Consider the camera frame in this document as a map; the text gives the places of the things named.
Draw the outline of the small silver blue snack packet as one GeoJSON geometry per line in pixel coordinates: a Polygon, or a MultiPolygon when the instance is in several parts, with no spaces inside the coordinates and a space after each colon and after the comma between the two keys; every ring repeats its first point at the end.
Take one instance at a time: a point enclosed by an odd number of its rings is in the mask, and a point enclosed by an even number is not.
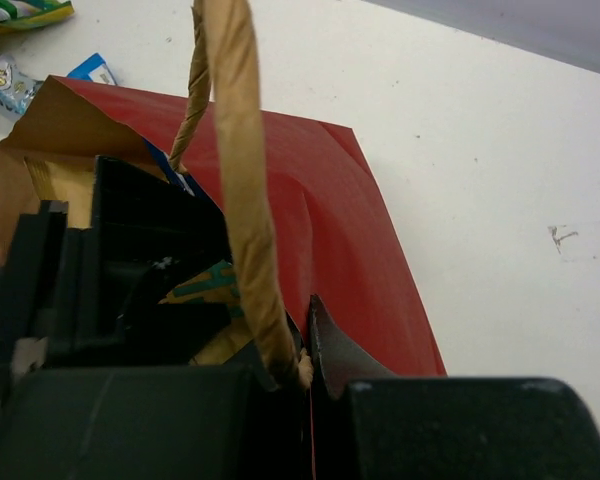
{"type": "Polygon", "coordinates": [[[22,73],[12,56],[0,54],[0,114],[5,118],[21,118],[42,84],[22,73]]]}

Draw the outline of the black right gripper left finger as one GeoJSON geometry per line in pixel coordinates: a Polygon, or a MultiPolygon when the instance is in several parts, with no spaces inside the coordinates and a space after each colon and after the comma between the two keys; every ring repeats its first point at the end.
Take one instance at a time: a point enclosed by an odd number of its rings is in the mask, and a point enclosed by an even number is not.
{"type": "Polygon", "coordinates": [[[0,479],[307,479],[304,403],[253,344],[215,366],[0,364],[0,479]]]}

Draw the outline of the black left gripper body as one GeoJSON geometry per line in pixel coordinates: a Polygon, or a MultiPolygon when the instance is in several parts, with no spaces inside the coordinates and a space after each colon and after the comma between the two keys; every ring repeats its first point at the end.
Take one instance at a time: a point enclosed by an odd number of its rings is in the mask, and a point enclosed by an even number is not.
{"type": "Polygon", "coordinates": [[[62,201],[19,216],[0,282],[0,359],[14,359],[25,340],[46,341],[52,360],[129,359],[120,317],[129,225],[120,199],[96,199],[86,229],[69,227],[62,201]]]}

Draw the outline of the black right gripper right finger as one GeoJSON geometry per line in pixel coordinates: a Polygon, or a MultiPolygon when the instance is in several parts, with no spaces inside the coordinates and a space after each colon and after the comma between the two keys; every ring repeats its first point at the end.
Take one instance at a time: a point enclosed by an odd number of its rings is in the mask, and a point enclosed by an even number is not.
{"type": "Polygon", "coordinates": [[[332,320],[308,323],[320,479],[600,479],[600,433],[577,393],[544,377],[400,377],[332,320]]]}

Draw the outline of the dark blue snack bag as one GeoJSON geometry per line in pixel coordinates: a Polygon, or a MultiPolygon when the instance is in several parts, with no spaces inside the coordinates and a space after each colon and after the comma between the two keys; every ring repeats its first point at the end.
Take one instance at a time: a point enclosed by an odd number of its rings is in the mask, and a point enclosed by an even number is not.
{"type": "Polygon", "coordinates": [[[210,197],[206,194],[206,192],[200,187],[200,185],[196,182],[196,180],[189,173],[178,173],[174,170],[169,162],[167,155],[158,147],[156,147],[153,143],[144,140],[144,143],[155,161],[158,167],[162,170],[165,175],[167,181],[175,185],[182,190],[186,191],[190,195],[205,201],[211,201],[210,197]]]}

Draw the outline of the red paper bag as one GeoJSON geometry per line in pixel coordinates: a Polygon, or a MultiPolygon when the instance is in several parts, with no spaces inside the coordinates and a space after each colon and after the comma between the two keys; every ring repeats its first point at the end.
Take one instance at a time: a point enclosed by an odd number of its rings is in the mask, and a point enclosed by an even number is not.
{"type": "Polygon", "coordinates": [[[281,302],[300,330],[310,298],[367,353],[399,375],[445,367],[371,169],[345,127],[261,112],[257,47],[245,1],[197,1],[196,54],[187,98],[51,78],[0,142],[0,261],[18,217],[54,188],[53,170],[78,192],[86,217],[93,160],[148,163],[170,151],[214,206],[252,228],[252,187],[265,184],[276,237],[281,302]]]}

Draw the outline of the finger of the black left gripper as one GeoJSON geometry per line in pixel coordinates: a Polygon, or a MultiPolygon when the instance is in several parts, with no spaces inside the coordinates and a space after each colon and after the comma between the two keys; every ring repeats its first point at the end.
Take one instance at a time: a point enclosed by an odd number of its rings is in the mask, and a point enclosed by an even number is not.
{"type": "Polygon", "coordinates": [[[224,216],[212,201],[107,156],[95,160],[91,230],[102,261],[229,256],[224,216]]]}
{"type": "Polygon", "coordinates": [[[116,320],[125,361],[134,365],[185,364],[231,323],[220,302],[165,303],[177,285],[202,273],[216,261],[161,259],[132,285],[116,320]]]}

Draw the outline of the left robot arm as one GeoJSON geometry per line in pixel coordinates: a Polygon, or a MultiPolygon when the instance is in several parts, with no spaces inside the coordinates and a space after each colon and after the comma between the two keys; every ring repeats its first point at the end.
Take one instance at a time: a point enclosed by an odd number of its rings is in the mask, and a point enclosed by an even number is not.
{"type": "Polygon", "coordinates": [[[42,341],[50,367],[183,365],[229,324],[225,307],[166,301],[228,258],[219,208],[111,157],[96,159],[93,186],[84,228],[62,200],[17,218],[0,270],[0,385],[21,340],[42,341]]]}

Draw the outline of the green yellow chips bag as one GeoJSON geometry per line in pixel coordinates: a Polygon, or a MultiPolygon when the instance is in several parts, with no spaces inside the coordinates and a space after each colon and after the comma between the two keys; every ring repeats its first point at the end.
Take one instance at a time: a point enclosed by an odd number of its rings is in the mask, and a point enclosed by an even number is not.
{"type": "Polygon", "coordinates": [[[43,28],[75,13],[71,1],[0,0],[0,34],[43,28]]]}

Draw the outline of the small blue white snack packet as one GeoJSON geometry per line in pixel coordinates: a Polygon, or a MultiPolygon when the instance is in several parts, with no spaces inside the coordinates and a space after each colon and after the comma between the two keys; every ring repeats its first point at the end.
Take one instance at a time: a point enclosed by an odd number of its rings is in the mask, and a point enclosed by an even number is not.
{"type": "Polygon", "coordinates": [[[99,53],[92,54],[71,70],[67,77],[105,85],[116,86],[118,84],[108,64],[99,53]]]}

